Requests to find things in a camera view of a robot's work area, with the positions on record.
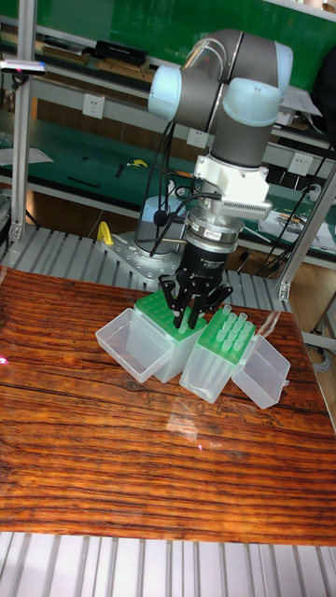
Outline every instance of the wooden tabletop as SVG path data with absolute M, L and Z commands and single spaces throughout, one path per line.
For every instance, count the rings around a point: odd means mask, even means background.
M 269 337 L 291 364 L 279 405 L 233 382 L 210 405 L 98 346 L 140 296 L 7 270 L 0 530 L 336 545 L 336 438 L 293 316 Z

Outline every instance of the green wall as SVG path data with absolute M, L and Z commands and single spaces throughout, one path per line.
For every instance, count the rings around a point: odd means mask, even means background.
M 17 18 L 18 5 L 0 0 L 0 14 Z M 336 45 L 336 22 L 262 0 L 39 0 L 37 22 L 89 39 L 110 37 L 177 63 L 203 35 L 242 29 L 290 46 L 291 84 L 307 90 Z

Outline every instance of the plastic container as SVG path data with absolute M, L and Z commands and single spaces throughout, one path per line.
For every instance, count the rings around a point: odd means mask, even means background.
M 174 314 L 168 309 L 163 292 L 155 292 L 136 301 L 105 327 L 96 332 L 98 344 L 138 382 L 155 375 L 162 383 L 183 371 L 196 340 L 206 322 L 199 319 L 195 329 L 187 325 L 186 309 L 182 326 L 174 326 Z
M 141 314 L 154 329 L 161 334 L 163 333 L 172 343 L 173 353 L 171 358 L 154 373 L 160 382 L 167 383 L 183 371 L 196 340 L 206 326 L 206 322 L 204 319 L 199 318 L 195 329 L 190 329 L 187 324 L 190 309 L 187 308 L 181 327 L 176 329 L 174 314 L 168 308 L 161 290 L 137 300 L 134 311 Z
M 232 380 L 261 409 L 277 404 L 290 368 L 288 361 L 262 336 L 252 340 L 252 351 Z
M 253 337 L 255 327 L 242 315 L 237 318 L 227 306 L 217 311 L 197 340 L 181 376 L 182 387 L 210 404 L 216 402 Z
M 96 332 L 98 344 L 128 371 L 144 383 L 173 355 L 173 344 L 133 309 Z

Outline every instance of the white pipette tip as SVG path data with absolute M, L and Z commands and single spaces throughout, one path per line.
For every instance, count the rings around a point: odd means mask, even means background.
M 223 332 L 225 332 L 225 335 L 227 335 L 227 333 L 229 332 L 230 329 L 231 329 L 231 323 L 229 321 L 226 321 L 222 327 L 222 330 L 223 330 Z
M 224 305 L 223 307 L 223 313 L 224 315 L 229 315 L 229 313 L 232 311 L 232 306 L 231 305 Z
M 224 353 L 227 353 L 231 347 L 232 342 L 230 340 L 224 340 L 224 342 L 222 343 L 222 351 L 224 351 Z
M 248 336 L 248 330 L 247 331 L 243 330 L 239 334 L 239 340 L 241 340 L 242 342 L 245 342 L 247 340 L 247 336 Z
M 236 353 L 239 353 L 239 351 L 242 350 L 243 346 L 244 346 L 244 343 L 242 340 L 236 340 L 236 342 L 233 344 L 233 350 Z
M 235 313 L 230 313 L 228 317 L 228 321 L 233 324 L 233 322 L 237 319 L 237 315 Z
M 251 321 L 246 321 L 245 325 L 244 325 L 244 332 L 249 332 L 253 327 L 253 324 Z
M 178 329 L 179 334 L 184 334 L 188 329 L 188 318 L 185 316 L 182 320 L 182 324 Z
M 226 336 L 226 333 L 223 329 L 220 329 L 217 333 L 216 340 L 217 342 L 222 342 Z
M 243 327 L 243 322 L 240 322 L 239 319 L 237 319 L 236 323 L 234 324 L 232 331 L 236 332 L 238 334 L 238 332 L 242 329 Z

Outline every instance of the electrical socket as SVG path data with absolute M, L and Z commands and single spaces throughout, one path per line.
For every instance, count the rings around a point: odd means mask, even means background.
M 196 131 L 196 129 L 189 129 L 187 143 L 189 146 L 196 146 L 205 148 L 209 135 L 207 132 Z
M 85 93 L 83 114 L 91 116 L 92 118 L 103 118 L 105 97 L 101 95 L 90 95 Z
M 295 152 L 287 171 L 297 174 L 298 176 L 306 176 L 312 163 L 313 156 L 307 156 L 304 153 Z

